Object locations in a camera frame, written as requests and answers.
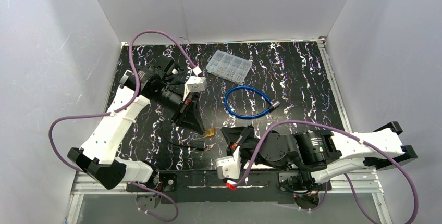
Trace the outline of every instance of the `floor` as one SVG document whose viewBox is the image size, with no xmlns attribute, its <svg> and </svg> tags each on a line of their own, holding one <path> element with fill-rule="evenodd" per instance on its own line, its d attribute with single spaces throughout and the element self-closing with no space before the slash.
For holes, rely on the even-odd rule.
<svg viewBox="0 0 442 224">
<path fill-rule="evenodd" d="M 208 86 L 200 97 L 200 111 L 206 128 L 252 124 L 255 135 L 259 137 L 272 123 L 303 119 L 343 129 L 316 42 L 189 44 L 184 47 L 190 58 L 202 68 L 218 49 L 253 61 L 244 84 L 262 90 L 271 99 L 281 102 L 279 108 L 260 119 L 241 120 L 229 116 L 224 109 L 224 95 L 237 85 L 205 72 Z M 182 68 L 187 66 L 182 53 L 174 45 L 136 46 L 133 50 L 134 59 L 140 65 L 149 64 L 159 55 L 173 58 Z M 129 68 L 128 47 L 124 47 L 109 103 L 115 95 L 118 81 Z M 232 107 L 240 114 L 256 114 L 267 107 L 259 96 L 248 92 L 235 91 L 231 101 Z M 159 122 L 168 117 L 170 112 L 166 109 L 154 103 L 148 105 L 139 114 L 132 130 L 128 131 L 117 156 L 147 160 L 161 170 L 214 169 L 215 159 L 225 156 L 227 147 L 219 129 L 215 137 L 206 139 L 206 144 L 214 144 L 208 151 L 172 146 L 159 131 Z M 169 135 L 167 138 L 173 142 L 186 143 L 200 137 L 183 129 L 172 129 L 168 123 L 163 126 L 165 135 Z M 291 125 L 276 130 L 286 134 L 306 129 L 306 126 Z"/>
</svg>

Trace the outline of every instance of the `plastic compartment box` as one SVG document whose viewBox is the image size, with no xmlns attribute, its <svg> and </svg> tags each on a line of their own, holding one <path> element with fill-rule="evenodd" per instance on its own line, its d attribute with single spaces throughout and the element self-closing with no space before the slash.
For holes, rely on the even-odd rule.
<svg viewBox="0 0 442 224">
<path fill-rule="evenodd" d="M 244 85 L 245 76 L 252 67 L 252 62 L 228 54 L 224 51 L 216 51 L 208 61 L 207 71 L 210 74 L 222 77 L 239 85 Z"/>
</svg>

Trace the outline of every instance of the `wire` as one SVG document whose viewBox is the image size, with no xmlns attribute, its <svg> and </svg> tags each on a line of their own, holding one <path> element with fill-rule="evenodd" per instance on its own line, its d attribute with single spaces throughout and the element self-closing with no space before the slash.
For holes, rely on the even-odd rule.
<svg viewBox="0 0 442 224">
<path fill-rule="evenodd" d="M 132 54 L 132 50 L 133 50 L 133 44 L 135 42 L 135 40 L 144 34 L 147 33 L 156 33 L 156 34 L 160 34 L 163 35 L 167 38 L 169 38 L 173 43 L 176 44 L 176 46 L 178 47 L 178 49 L 182 52 L 182 54 L 184 55 L 184 58 L 187 59 L 187 61 L 189 62 L 190 66 L 192 68 L 196 68 L 197 66 L 192 62 L 192 60 L 190 59 L 190 57 L 186 54 L 186 52 L 184 51 L 184 49 L 181 47 L 180 44 L 178 44 L 178 42 L 172 38 L 172 36 L 162 32 L 162 31 L 158 31 L 158 30 L 147 30 L 147 31 L 143 31 L 138 33 L 133 40 L 130 42 L 129 44 L 129 63 L 130 63 L 130 67 L 132 68 L 132 72 L 133 72 L 133 76 L 135 77 L 135 91 L 133 93 L 133 97 L 126 103 L 124 104 L 121 108 L 119 109 L 115 109 L 114 112 L 118 113 L 124 109 L 126 109 L 127 107 L 129 107 L 129 105 L 131 105 L 133 103 L 133 101 L 135 101 L 135 99 L 138 96 L 138 93 L 140 92 L 140 78 L 138 77 L 138 73 L 137 73 L 137 69 L 135 67 L 135 64 L 133 62 L 133 54 Z M 60 154 L 60 152 L 57 150 L 57 147 L 55 146 L 54 143 L 54 138 L 52 136 L 52 132 L 54 130 L 54 127 L 57 123 L 64 121 L 64 120 L 72 120 L 72 119 L 86 119 L 86 118 L 95 118 L 95 117 L 105 117 L 105 116 L 110 116 L 111 112 L 106 112 L 106 113 L 100 113 L 100 114 L 91 114 L 91 115 L 78 115 L 78 116 L 64 116 L 64 117 L 60 117 L 58 119 L 56 119 L 54 122 L 52 122 L 51 126 L 49 127 L 49 143 L 51 144 L 52 150 L 54 151 L 55 155 L 58 157 L 59 160 L 62 161 L 62 163 L 66 164 L 68 167 L 78 171 L 78 172 L 83 172 L 83 170 L 81 170 L 80 168 L 77 168 L 76 166 L 70 164 L 68 161 L 66 161 L 62 155 Z"/>
<path fill-rule="evenodd" d="M 348 183 L 350 184 L 351 191 L 353 192 L 354 200 L 356 201 L 356 204 L 358 205 L 361 212 L 369 219 L 372 223 L 378 224 L 377 221 L 375 221 L 370 215 L 365 211 L 365 209 L 362 207 L 361 202 L 359 201 L 359 198 L 356 195 L 356 191 L 354 190 L 353 183 L 350 180 L 350 177 L 345 173 L 344 176 L 347 178 Z"/>
<path fill-rule="evenodd" d="M 319 194 L 319 188 L 316 190 L 316 193 L 313 196 L 317 196 Z"/>
<path fill-rule="evenodd" d="M 179 72 L 178 72 L 178 73 L 176 73 L 176 74 L 171 74 L 171 75 L 169 75 L 169 76 L 164 77 L 164 78 L 163 78 L 163 81 L 170 81 L 170 80 L 173 80 L 175 77 L 177 77 L 177 76 L 179 76 L 179 75 L 181 75 L 181 74 L 187 73 L 187 72 L 188 72 L 187 70 L 182 69 L 182 68 L 179 68 Z"/>
<path fill-rule="evenodd" d="M 196 148 L 196 149 L 198 149 L 198 150 L 201 150 L 201 147 L 197 147 L 197 146 L 193 146 L 193 145 L 184 145 L 184 144 L 181 144 L 181 143 L 175 143 L 175 142 L 172 142 L 169 138 L 167 138 L 167 136 L 166 136 L 166 134 L 164 133 L 164 129 L 163 129 L 163 121 L 160 121 L 159 122 L 159 130 L 160 130 L 160 132 L 161 132 L 161 135 L 164 137 L 164 139 L 168 142 L 168 143 L 170 143 L 170 144 L 172 144 L 173 146 L 179 146 L 179 147 L 189 147 L 189 148 Z"/>
<path fill-rule="evenodd" d="M 340 133 L 348 138 L 351 138 L 357 142 L 360 142 L 361 139 L 359 139 L 357 136 L 354 136 L 350 133 L 347 133 L 345 131 L 342 131 L 340 129 L 337 128 L 333 128 L 330 126 L 326 126 L 326 125 L 322 125 L 319 123 L 314 123 L 314 122 L 308 122 L 308 121 L 301 121 L 301 120 L 285 120 L 285 121 L 279 121 L 273 125 L 271 125 L 266 131 L 265 133 L 262 135 L 261 139 L 258 141 L 258 144 L 256 145 L 255 151 L 253 152 L 253 155 L 249 161 L 249 165 L 247 166 L 247 169 L 245 170 L 244 175 L 241 177 L 241 179 L 236 183 L 233 184 L 232 186 L 234 187 L 238 187 L 241 186 L 245 183 L 245 179 L 249 176 L 250 170 L 252 169 L 253 164 L 255 163 L 256 157 L 258 155 L 258 152 L 260 151 L 260 148 L 264 142 L 264 140 L 266 139 L 267 135 L 278 125 L 282 125 L 282 124 L 287 124 L 287 123 L 296 123 L 296 124 L 304 124 L 304 125 L 310 125 L 310 126 L 314 126 L 314 127 L 318 127 L 318 128 L 324 128 L 330 131 L 334 131 L 337 133 Z M 404 170 L 404 168 L 402 168 L 402 166 L 397 163 L 395 160 L 393 160 L 393 158 L 391 156 L 389 156 L 387 153 L 383 152 L 382 150 L 378 149 L 376 146 L 374 146 L 371 143 L 368 143 L 366 141 L 362 141 L 362 144 L 372 148 L 373 150 L 377 151 L 378 153 L 380 153 L 382 156 L 384 156 L 388 161 L 390 161 L 393 165 L 395 165 L 399 171 L 401 171 L 401 173 L 404 175 L 405 179 L 408 181 L 408 184 L 410 185 L 411 191 L 413 193 L 413 199 L 414 199 L 414 208 L 413 208 L 413 213 L 411 214 L 410 219 L 406 222 L 406 224 L 410 224 L 412 223 L 415 219 L 416 216 L 418 214 L 418 210 L 419 210 L 419 199 L 418 199 L 418 191 L 416 189 L 416 186 L 414 185 L 413 181 L 411 180 L 410 175 Z M 354 188 L 352 188 L 352 193 L 354 195 L 354 198 L 357 199 L 356 196 L 356 191 L 354 190 Z M 362 211 L 362 213 L 365 215 L 366 211 L 363 210 L 362 206 L 358 205 Z"/>
<path fill-rule="evenodd" d="M 165 195 L 164 193 L 162 193 L 162 192 L 160 192 L 160 191 L 156 191 L 155 189 L 150 189 L 150 188 L 148 188 L 148 187 L 146 187 L 146 186 L 139 185 L 138 183 L 131 182 L 130 184 L 132 184 L 132 185 L 134 185 L 134 186 L 137 186 L 137 187 L 139 187 L 139 188 L 141 188 L 141 189 L 144 189 L 144 190 L 147 190 L 147 191 L 153 192 L 153 193 L 155 193 L 155 194 L 158 194 L 158 195 L 160 195 L 160 196 L 162 196 L 162 197 L 168 199 L 168 200 L 169 200 L 170 202 L 172 202 L 172 204 L 174 205 L 174 207 L 175 207 L 175 209 L 176 209 L 176 213 L 175 213 L 175 216 L 174 216 L 172 219 L 165 219 L 165 218 L 163 218 L 163 217 L 157 215 L 156 213 L 153 213 L 153 212 L 151 212 L 151 211 L 149 211 L 149 210 L 147 210 L 147 209 L 145 209 L 145 208 L 139 207 L 140 210 L 143 210 L 143 212 L 146 212 L 147 214 L 150 214 L 150 215 L 152 215 L 153 217 L 157 218 L 158 220 L 161 220 L 161 221 L 164 221 L 164 222 L 172 222 L 172 221 L 174 221 L 174 220 L 178 217 L 178 213 L 179 213 L 179 210 L 178 210 L 178 204 L 177 204 L 174 200 L 172 200 L 172 198 L 170 198 L 169 196 Z"/>
<path fill-rule="evenodd" d="M 284 207 L 284 208 L 290 208 L 290 209 L 294 209 L 294 210 L 301 210 L 301 211 L 311 212 L 311 211 L 318 210 L 322 206 L 322 204 L 324 204 L 325 199 L 327 198 L 327 191 L 328 191 L 328 183 L 325 184 L 324 197 L 319 202 L 319 204 L 316 207 L 312 208 L 312 209 L 302 209 L 300 207 L 295 208 L 295 207 L 290 207 L 290 206 L 285 206 L 285 205 L 279 205 L 277 203 L 272 203 L 272 204 L 275 205 L 275 206 L 278 206 L 278 207 Z"/>
<path fill-rule="evenodd" d="M 255 89 L 253 87 L 250 87 L 250 86 L 234 87 L 234 88 L 230 89 L 229 91 L 227 91 L 226 95 L 224 96 L 224 106 L 226 107 L 226 110 L 229 112 L 229 114 L 231 114 L 231 115 L 233 115 L 233 116 L 235 116 L 235 117 L 237 117 L 239 119 L 248 120 L 248 119 L 260 118 L 260 117 L 265 116 L 266 114 L 270 113 L 270 109 L 269 108 L 267 108 L 266 110 L 264 110 L 261 113 L 258 113 L 256 115 L 251 115 L 251 116 L 244 116 L 244 115 L 240 115 L 240 114 L 237 114 L 237 113 L 233 112 L 232 109 L 230 108 L 230 106 L 228 105 L 227 101 L 228 101 L 228 98 L 229 98 L 230 94 L 233 91 L 235 91 L 235 90 L 250 90 L 250 91 L 253 91 L 253 92 L 257 93 L 258 95 L 262 96 L 269 104 L 272 103 L 272 101 L 270 100 L 270 98 L 268 98 L 268 96 L 266 96 L 263 92 Z"/>
<path fill-rule="evenodd" d="M 312 192 L 311 190 L 307 190 L 307 191 L 305 191 L 305 192 L 301 192 L 301 193 L 299 193 L 299 192 L 296 192 L 295 190 L 293 190 L 293 189 L 291 189 L 291 188 L 289 188 L 289 187 L 287 187 L 287 186 L 285 186 L 285 185 L 281 185 L 283 188 L 285 188 L 286 190 L 288 190 L 288 191 L 290 191 L 290 192 L 292 192 L 292 193 L 295 193 L 295 194 L 308 194 L 308 193 L 310 193 L 310 192 Z"/>
</svg>

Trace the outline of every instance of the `white backdrop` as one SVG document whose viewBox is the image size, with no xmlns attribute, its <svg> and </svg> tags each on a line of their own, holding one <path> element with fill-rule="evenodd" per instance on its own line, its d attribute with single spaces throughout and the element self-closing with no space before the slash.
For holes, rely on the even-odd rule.
<svg viewBox="0 0 442 224">
<path fill-rule="evenodd" d="M 346 0 L 98 0 L 120 41 L 158 29 L 181 42 L 326 36 Z M 168 43 L 157 35 L 139 43 Z"/>
<path fill-rule="evenodd" d="M 52 121 L 103 110 L 120 43 L 97 0 L 0 0 L 0 223 L 64 223 L 74 171 Z M 60 123 L 66 157 L 97 124 Z"/>
<path fill-rule="evenodd" d="M 327 48 L 354 131 L 398 121 L 419 158 L 404 166 L 420 200 L 414 223 L 442 217 L 442 0 L 348 0 Z M 411 215 L 410 187 L 397 170 L 379 173 L 393 223 Z"/>
</svg>

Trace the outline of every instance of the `coiled blue cable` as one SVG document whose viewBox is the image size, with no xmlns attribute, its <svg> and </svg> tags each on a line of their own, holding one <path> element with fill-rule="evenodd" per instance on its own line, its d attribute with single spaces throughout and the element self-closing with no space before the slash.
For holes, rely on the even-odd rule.
<svg viewBox="0 0 442 224">
<path fill-rule="evenodd" d="M 268 103 L 270 104 L 270 106 L 269 106 L 266 110 L 264 110 L 263 112 L 258 113 L 258 114 L 256 114 L 256 115 L 244 116 L 244 115 L 237 114 L 237 113 L 233 112 L 232 109 L 231 109 L 231 108 L 229 107 L 229 105 L 227 104 L 227 101 L 228 101 L 228 99 L 229 99 L 229 95 L 230 95 L 233 91 L 235 91 L 235 90 L 250 90 L 250 91 L 253 91 L 253 92 L 257 93 L 258 95 L 262 96 L 262 97 L 266 100 L 266 102 L 268 102 Z M 237 118 L 239 118 L 239 119 L 249 120 L 249 119 L 260 118 L 260 117 L 265 116 L 266 114 L 268 114 L 268 113 L 274 111 L 275 108 L 277 108 L 277 107 L 279 106 L 279 101 L 274 101 L 274 102 L 272 102 L 272 101 L 270 100 L 270 98 L 268 98 L 268 96 L 266 96 L 263 92 L 261 92 L 261 91 L 255 89 L 255 88 L 253 88 L 253 87 L 249 87 L 249 86 L 238 86 L 238 87 L 234 87 L 234 88 L 230 89 L 229 91 L 227 91 L 226 96 L 224 97 L 224 106 L 226 107 L 226 110 L 229 112 L 229 114 L 231 114 L 231 115 L 233 115 L 233 116 L 235 116 L 235 117 L 237 117 Z"/>
</svg>

